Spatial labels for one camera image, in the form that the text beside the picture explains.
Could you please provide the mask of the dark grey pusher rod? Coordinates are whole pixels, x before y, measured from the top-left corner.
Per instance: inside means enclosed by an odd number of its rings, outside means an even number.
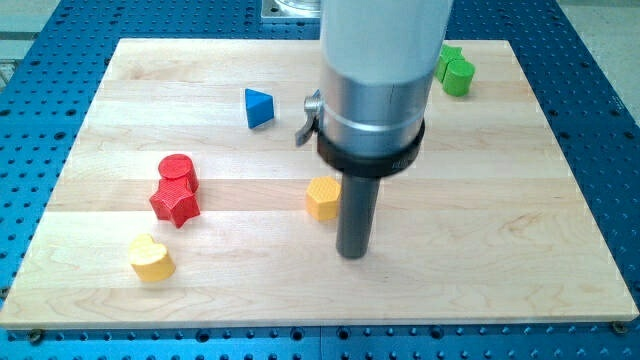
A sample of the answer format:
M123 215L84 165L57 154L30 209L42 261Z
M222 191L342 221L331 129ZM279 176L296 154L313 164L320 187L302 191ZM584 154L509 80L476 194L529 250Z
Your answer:
M379 178L343 176L336 238L336 249L342 257L358 259L366 254L379 185Z

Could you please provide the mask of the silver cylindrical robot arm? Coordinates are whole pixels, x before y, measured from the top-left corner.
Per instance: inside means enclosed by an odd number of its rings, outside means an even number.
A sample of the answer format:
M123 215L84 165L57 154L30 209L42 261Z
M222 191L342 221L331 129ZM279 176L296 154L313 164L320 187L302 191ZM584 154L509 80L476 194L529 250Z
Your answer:
M341 172L338 253L368 249L380 181L417 158L451 0L324 0L320 83L297 145Z

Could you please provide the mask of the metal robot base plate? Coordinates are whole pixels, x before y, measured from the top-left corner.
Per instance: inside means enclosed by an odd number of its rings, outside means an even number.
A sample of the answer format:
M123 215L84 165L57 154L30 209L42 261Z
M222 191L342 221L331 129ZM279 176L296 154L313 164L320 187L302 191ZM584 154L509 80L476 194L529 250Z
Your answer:
M320 0L262 0L261 18L266 21L318 20Z

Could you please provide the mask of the black clamp collar with lever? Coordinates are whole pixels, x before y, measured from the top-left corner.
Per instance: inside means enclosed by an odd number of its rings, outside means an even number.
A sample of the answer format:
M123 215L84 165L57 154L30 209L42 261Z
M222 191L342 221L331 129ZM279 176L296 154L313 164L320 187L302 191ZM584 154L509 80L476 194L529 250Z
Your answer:
M343 174L361 178L387 177L403 171L417 158L425 134L424 121L421 122L415 138L403 149L384 156L360 156L342 150L321 132L322 107L319 90L305 98L306 122L295 133L296 146L306 144L312 135L317 133L317 153L325 163Z

